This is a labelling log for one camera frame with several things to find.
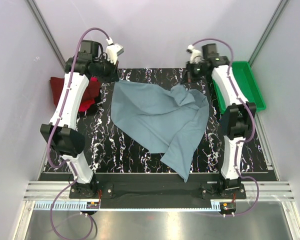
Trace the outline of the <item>light blue t shirt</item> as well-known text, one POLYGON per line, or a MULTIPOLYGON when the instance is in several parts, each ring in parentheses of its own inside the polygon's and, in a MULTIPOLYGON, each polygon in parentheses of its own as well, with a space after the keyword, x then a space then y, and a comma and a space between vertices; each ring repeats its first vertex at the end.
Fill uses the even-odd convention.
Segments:
POLYGON ((111 120, 185 182, 209 119, 207 97, 183 85, 170 90, 156 84, 120 80, 114 84, 111 120))

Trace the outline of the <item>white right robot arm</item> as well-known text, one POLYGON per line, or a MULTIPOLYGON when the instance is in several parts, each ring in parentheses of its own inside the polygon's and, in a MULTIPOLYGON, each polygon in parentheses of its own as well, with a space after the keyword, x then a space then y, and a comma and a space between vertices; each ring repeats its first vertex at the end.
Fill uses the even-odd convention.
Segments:
POLYGON ((240 163, 244 143, 255 135, 254 116, 256 104, 250 102, 241 91, 233 74, 232 61, 217 52, 214 43, 206 44, 201 50, 190 44, 186 51, 190 59, 186 63, 183 81, 199 82, 212 80, 218 86, 226 106, 221 116, 220 125, 224 137, 223 164, 217 184, 208 192, 221 198, 233 198, 240 192, 240 163))

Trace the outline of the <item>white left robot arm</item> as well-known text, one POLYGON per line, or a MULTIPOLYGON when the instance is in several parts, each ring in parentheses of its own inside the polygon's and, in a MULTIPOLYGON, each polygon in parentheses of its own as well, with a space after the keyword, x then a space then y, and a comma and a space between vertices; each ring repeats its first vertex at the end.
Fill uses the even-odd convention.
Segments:
POLYGON ((98 196, 98 182, 84 155, 85 137, 77 128, 77 115, 84 92, 92 77, 102 83, 119 80, 118 57, 124 48, 107 41, 103 48, 99 42, 83 40, 77 47, 75 56, 65 63, 64 83, 56 110, 48 124, 42 124, 40 133, 47 142, 47 151, 54 150, 63 162, 49 164, 58 169, 66 164, 73 174, 70 185, 70 198, 83 199, 98 196))

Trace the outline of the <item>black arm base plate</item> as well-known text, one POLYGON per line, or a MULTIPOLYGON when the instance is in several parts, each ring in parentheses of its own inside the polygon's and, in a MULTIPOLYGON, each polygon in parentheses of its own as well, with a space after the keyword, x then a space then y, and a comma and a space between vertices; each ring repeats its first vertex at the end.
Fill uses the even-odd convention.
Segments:
POLYGON ((199 182, 100 182, 91 193, 80 190, 76 185, 70 188, 71 199, 114 199, 132 196, 186 196, 204 200, 245 200, 247 194, 242 184, 239 188, 219 191, 217 184, 199 182))

